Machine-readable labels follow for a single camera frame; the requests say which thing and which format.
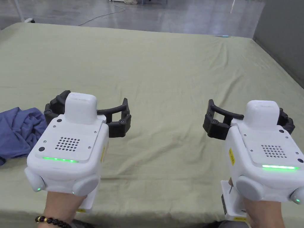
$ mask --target hand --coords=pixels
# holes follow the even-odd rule
[[[46,218],[59,219],[71,223],[86,196],[75,196],[68,193],[48,192],[44,209]],[[46,223],[39,223],[39,228],[49,227]]]
[[[251,201],[243,197],[243,203],[252,228],[285,228],[280,202]]]

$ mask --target gray wall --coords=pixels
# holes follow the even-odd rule
[[[253,39],[304,88],[304,0],[267,0]]]

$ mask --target ventilation holes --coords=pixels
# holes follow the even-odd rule
[[[69,151],[76,151],[77,146],[80,142],[80,139],[77,138],[69,138],[69,137],[60,137],[55,149],[57,150],[69,150]]]
[[[262,144],[261,147],[265,152],[267,157],[278,157],[278,158],[287,158],[283,149],[279,145],[266,145]]]

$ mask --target beaded bracelet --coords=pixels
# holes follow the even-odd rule
[[[48,224],[53,224],[54,226],[59,226],[62,228],[72,228],[68,223],[65,223],[63,221],[60,221],[58,219],[53,219],[53,218],[46,218],[45,216],[37,216],[35,218],[35,222],[37,223],[48,223]]]

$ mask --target cable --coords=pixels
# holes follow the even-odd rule
[[[116,7],[118,7],[118,8],[121,8],[122,10],[121,10],[121,11],[118,11],[118,12],[108,13],[108,14],[105,14],[105,15],[101,15],[101,16],[94,17],[94,18],[92,18],[92,19],[90,19],[90,20],[88,20],[88,21],[86,21],[86,22],[84,22],[84,23],[82,23],[82,24],[80,24],[80,25],[77,25],[77,26],[84,25],[85,23],[88,23],[89,21],[92,21],[92,20],[94,20],[94,19],[96,19],[96,18],[99,18],[99,17],[104,17],[104,16],[107,16],[107,15],[110,15],[110,14],[114,14],[114,13],[124,12],[124,11],[126,10],[125,8],[122,8],[122,7],[118,6],[118,5],[115,5],[115,4],[114,4],[114,1],[113,1],[113,5],[116,6]]]

